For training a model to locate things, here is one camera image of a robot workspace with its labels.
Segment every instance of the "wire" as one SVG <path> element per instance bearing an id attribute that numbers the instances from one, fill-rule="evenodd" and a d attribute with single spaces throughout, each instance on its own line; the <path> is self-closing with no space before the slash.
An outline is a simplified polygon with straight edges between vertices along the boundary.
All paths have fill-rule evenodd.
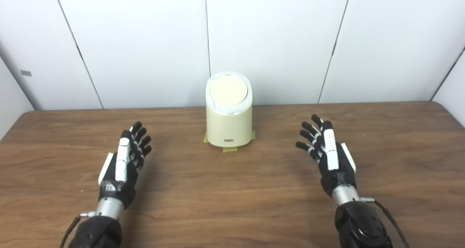
<path id="1" fill-rule="evenodd" d="M 406 248 L 410 248 L 410 246 L 408 245 L 407 243 L 407 240 L 405 239 L 405 236 L 404 234 L 402 233 L 402 231 L 400 230 L 399 226 L 397 225 L 396 223 L 396 220 L 394 220 L 394 217 L 392 217 L 391 213 L 389 212 L 388 209 L 386 209 L 380 202 L 378 202 L 377 200 L 374 200 L 373 199 L 373 202 L 379 206 L 379 208 L 381 208 L 381 210 L 383 211 L 383 213 L 386 215 L 386 217 L 390 220 L 390 222 L 392 223 L 392 225 L 395 227 L 395 229 L 397 230 L 397 232 L 399 233 L 399 236 L 400 238 L 402 239 L 402 242 L 404 243 L 405 247 Z"/>
<path id="2" fill-rule="evenodd" d="M 68 227 L 68 230 L 66 230 L 65 236 L 63 236 L 63 240 L 61 240 L 60 248 L 63 248 L 63 246 L 65 246 L 66 239 L 68 238 L 69 234 L 73 231 L 74 227 L 76 227 L 76 225 L 79 223 L 80 220 L 81 220 L 81 215 L 78 215 L 78 216 L 73 220 L 73 222 L 71 223 L 71 225 Z"/>

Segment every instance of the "robot hand finger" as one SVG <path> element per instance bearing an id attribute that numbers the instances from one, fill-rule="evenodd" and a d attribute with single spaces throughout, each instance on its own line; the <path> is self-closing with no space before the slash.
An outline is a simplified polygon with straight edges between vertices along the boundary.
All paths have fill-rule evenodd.
<path id="1" fill-rule="evenodd" d="M 151 141 L 151 137 L 148 135 L 139 143 L 139 148 L 144 149 L 144 147 Z"/>
<path id="2" fill-rule="evenodd" d="M 129 129 L 129 131 L 131 131 L 131 134 L 133 134 L 133 136 L 136 135 L 137 131 L 139 131 L 139 129 L 142 128 L 142 123 L 141 121 L 137 121 L 132 127 L 131 129 Z"/>
<path id="3" fill-rule="evenodd" d="M 322 131 L 323 130 L 323 120 L 317 116 L 316 114 L 312 114 L 312 121 L 317 124 L 318 128 Z"/>
<path id="4" fill-rule="evenodd" d="M 134 167 L 137 170 L 137 173 L 141 172 L 142 167 L 144 166 L 144 157 L 141 152 L 138 152 L 134 159 L 131 161 Z"/>
<path id="5" fill-rule="evenodd" d="M 317 152 L 317 154 L 319 156 L 324 154 L 324 149 L 323 149 L 323 146 L 321 145 L 321 140 L 320 139 L 318 139 L 317 142 L 314 144 L 314 148 L 315 148 L 315 151 Z"/>
<path id="6" fill-rule="evenodd" d="M 316 129 L 313 125 L 307 123 L 307 122 L 302 122 L 302 127 L 306 130 L 308 130 L 315 138 L 319 137 L 321 135 L 321 132 Z"/>
<path id="7" fill-rule="evenodd" d="M 141 141 L 142 137 L 147 133 L 147 129 L 145 127 L 141 128 L 141 130 L 136 132 L 136 135 L 134 136 L 134 141 L 136 144 L 139 144 Z"/>
<path id="8" fill-rule="evenodd" d="M 125 130 L 121 134 L 120 144 L 116 155 L 115 180 L 126 182 L 128 176 L 126 168 L 130 162 L 131 146 L 133 145 L 133 135 L 130 131 Z"/>
<path id="9" fill-rule="evenodd" d="M 142 149 L 142 155 L 144 155 L 144 157 L 146 157 L 150 152 L 151 152 L 151 146 L 147 146 L 144 149 Z"/>
<path id="10" fill-rule="evenodd" d="M 324 137 L 324 152 L 327 155 L 328 170 L 339 169 L 339 159 L 337 156 L 336 139 L 334 137 L 334 130 L 329 121 L 324 121 L 322 124 L 322 131 Z"/>
<path id="11" fill-rule="evenodd" d="M 303 137 L 307 138 L 312 144 L 314 144 L 314 143 L 317 141 L 316 137 L 314 137 L 314 136 L 313 136 L 309 131 L 307 131 L 307 130 L 302 129 L 302 130 L 300 131 L 300 135 L 302 135 Z"/>
<path id="12" fill-rule="evenodd" d="M 312 159 L 315 160 L 315 162 L 319 163 L 320 156 L 317 154 L 317 152 L 311 145 L 306 144 L 304 142 L 296 142 L 295 146 L 297 148 L 306 150 L 309 153 L 309 155 L 312 157 Z"/>

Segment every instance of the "wooden table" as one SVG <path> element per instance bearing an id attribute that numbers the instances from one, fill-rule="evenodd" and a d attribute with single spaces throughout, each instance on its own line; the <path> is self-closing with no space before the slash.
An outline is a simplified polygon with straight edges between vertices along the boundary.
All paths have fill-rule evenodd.
<path id="1" fill-rule="evenodd" d="M 465 129 L 439 104 L 403 102 L 255 106 L 257 139 L 224 154 L 203 143 L 204 107 L 26 113 L 0 143 L 0 246 L 58 247 L 73 217 L 95 209 L 107 153 L 140 120 L 153 152 L 123 247 L 338 248 L 335 206 L 294 146 L 312 113 L 333 122 L 359 194 L 389 208 L 412 248 L 465 245 Z"/>

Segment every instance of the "gray sticker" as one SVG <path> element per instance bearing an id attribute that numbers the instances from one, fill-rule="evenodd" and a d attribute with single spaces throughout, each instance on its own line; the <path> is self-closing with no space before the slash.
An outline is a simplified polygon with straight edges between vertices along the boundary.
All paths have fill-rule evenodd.
<path id="1" fill-rule="evenodd" d="M 21 74 L 22 74 L 23 76 L 32 76 L 32 74 L 31 74 L 30 71 L 21 70 Z"/>

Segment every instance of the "panel seam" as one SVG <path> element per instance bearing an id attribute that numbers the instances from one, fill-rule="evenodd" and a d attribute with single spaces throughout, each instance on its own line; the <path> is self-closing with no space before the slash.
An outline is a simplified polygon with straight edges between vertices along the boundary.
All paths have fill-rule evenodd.
<path id="1" fill-rule="evenodd" d="M 323 94 L 324 84 L 326 83 L 326 78 L 328 76 L 328 71 L 329 71 L 329 66 L 331 65 L 332 56 L 334 55 L 334 51 L 336 50 L 337 39 L 339 38 L 339 32 L 341 31 L 342 22 L 344 21 L 345 11 L 347 10 L 348 4 L 349 4 L 349 0 L 345 2 L 344 13 L 342 13 L 341 23 L 339 24 L 339 29 L 337 30 L 336 40 L 334 41 L 334 46 L 332 47 L 331 57 L 329 58 L 328 67 L 326 68 L 326 74 L 324 75 L 323 84 L 321 85 L 320 95 L 318 97 L 318 104 L 321 100 L 321 95 Z"/>
<path id="2" fill-rule="evenodd" d="M 87 68 L 87 65 L 86 65 L 86 62 L 84 61 L 84 58 L 82 56 L 82 53 L 81 53 L 81 50 L 79 49 L 79 46 L 78 46 L 78 43 L 76 42 L 76 38 L 74 37 L 74 33 L 73 33 L 73 30 L 71 30 L 71 26 L 69 25 L 69 22 L 68 22 L 68 18 L 66 17 L 66 14 L 65 14 L 65 10 L 63 10 L 63 6 L 61 6 L 61 2 L 60 0 L 57 0 L 58 2 L 58 5 L 60 5 L 60 9 L 61 9 L 61 12 L 63 13 L 63 16 L 65 17 L 65 21 L 66 21 L 66 25 L 68 25 L 68 29 L 71 33 L 71 36 L 73 37 L 73 41 L 74 41 L 74 44 L 76 45 L 76 48 L 78 50 L 78 53 L 79 53 L 79 56 L 81 57 L 81 60 L 84 64 L 84 67 L 86 68 L 86 72 L 88 73 L 88 76 L 89 76 L 89 79 L 90 79 L 90 82 L 92 83 L 92 86 L 93 86 L 93 89 L 95 91 L 95 94 L 97 95 L 97 98 L 98 98 L 98 102 L 100 102 L 100 106 L 102 107 L 102 109 L 105 109 L 103 107 L 103 104 L 102 104 L 102 101 L 100 99 L 100 96 L 98 95 L 98 92 L 97 92 L 97 89 L 95 88 L 95 84 L 93 83 L 93 79 L 89 73 L 89 69 Z"/>
<path id="3" fill-rule="evenodd" d="M 208 8 L 205 0 L 205 20 L 206 20 L 206 44 L 208 51 L 208 74 L 211 77 L 211 63 L 210 63 L 210 35 L 208 33 Z"/>
<path id="4" fill-rule="evenodd" d="M 436 96 L 436 94 L 439 92 L 439 90 L 441 89 L 441 86 L 444 84 L 445 80 L 447 79 L 447 77 L 449 76 L 449 74 L 452 72 L 452 69 L 454 69 L 455 67 L 455 64 L 457 64 L 458 60 L 460 60 L 460 57 L 462 56 L 462 54 L 464 53 L 465 51 L 465 48 L 462 49 L 462 51 L 458 54 L 458 57 L 457 59 L 455 60 L 455 62 L 452 64 L 452 66 L 450 67 L 449 71 L 447 72 L 447 74 L 445 75 L 444 79 L 442 80 L 441 84 L 437 87 L 435 93 L 433 94 L 433 96 L 431 97 L 431 100 L 430 101 L 433 101 L 434 97 Z"/>

